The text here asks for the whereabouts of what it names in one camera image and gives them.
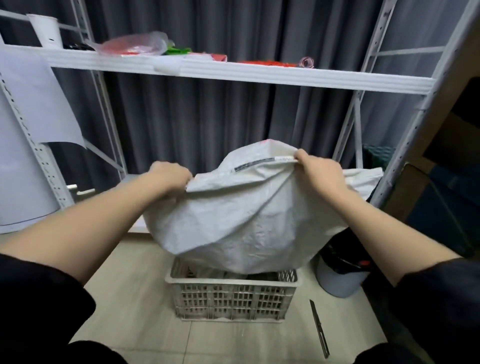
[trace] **paper cup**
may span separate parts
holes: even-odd
[[[42,47],[63,49],[57,18],[37,14],[27,16]]]

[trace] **black shirt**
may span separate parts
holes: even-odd
[[[480,263],[454,259],[403,277],[392,312],[437,363],[478,362]],[[55,268],[0,255],[0,351],[4,363],[125,363],[92,341],[69,343],[95,311],[73,277]],[[377,345],[355,363],[421,363],[406,349]]]

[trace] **white metal shelving rack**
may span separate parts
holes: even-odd
[[[428,47],[418,49],[399,49],[381,51],[382,41],[388,24],[395,9],[397,0],[384,0],[377,23],[365,56],[360,72],[323,70],[323,69],[302,69],[282,68],[274,66],[262,66],[254,64],[243,64],[234,62],[212,62],[184,59],[174,73],[161,72],[161,64],[156,56],[106,56],[87,50],[68,49],[46,49],[42,47],[24,47],[1,45],[1,47],[25,49],[35,52],[44,57],[51,67],[71,68],[88,70],[94,81],[96,94],[102,109],[102,116],[108,132],[110,145],[113,151],[113,158],[108,157],[101,150],[86,141],[86,146],[100,158],[118,170],[119,178],[123,179],[126,174],[125,158],[123,156],[120,140],[118,137],[115,120],[113,117],[107,88],[103,79],[102,71],[144,73],[153,75],[175,75],[179,77],[194,77],[217,80],[259,82],[279,85],[300,85],[312,87],[342,88],[354,90],[347,115],[345,117],[340,136],[338,138],[333,158],[340,160],[344,152],[348,137],[352,129],[355,135],[355,151],[357,167],[362,167],[361,160],[361,120],[360,107],[365,91],[392,92],[401,94],[422,95],[422,102],[418,108],[413,110],[412,118],[407,129],[398,144],[396,151],[390,161],[384,177],[372,197],[371,203],[381,206],[383,200],[392,188],[393,181],[403,167],[404,157],[409,144],[420,126],[426,110],[437,92],[443,76],[447,73],[454,54],[468,30],[471,22],[479,11],[480,0],[469,0],[460,20],[458,21],[448,43],[443,47]],[[86,6],[83,0],[71,0],[75,14],[76,26],[60,24],[61,29],[77,32],[81,40],[93,40],[89,24]],[[21,21],[28,21],[23,14],[16,14],[0,10],[0,16]],[[375,61],[378,57],[395,56],[401,54],[417,53],[441,53],[440,60],[431,77],[401,76],[392,74],[372,73]],[[3,77],[1,77],[1,88],[7,97],[10,106],[30,143],[30,147],[42,168],[45,178],[55,194],[61,208],[66,208],[74,202],[65,181],[55,162],[55,159],[46,144],[38,144],[30,138],[30,133],[23,123],[21,110],[15,103],[16,97],[9,91]],[[143,219],[140,219],[130,230],[131,232],[147,232]]]

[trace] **plastic crate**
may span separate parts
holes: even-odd
[[[301,285],[296,270],[278,272],[278,281],[189,278],[188,264],[175,258],[170,283],[177,317],[194,321],[282,322]]]

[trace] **green object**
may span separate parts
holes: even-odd
[[[395,148],[390,146],[371,146],[369,144],[363,145],[363,150],[366,154],[368,166],[366,168],[382,167],[385,169],[395,153]]]
[[[167,56],[174,56],[179,54],[191,53],[191,51],[191,48],[175,48],[169,45],[167,51],[164,54]]]

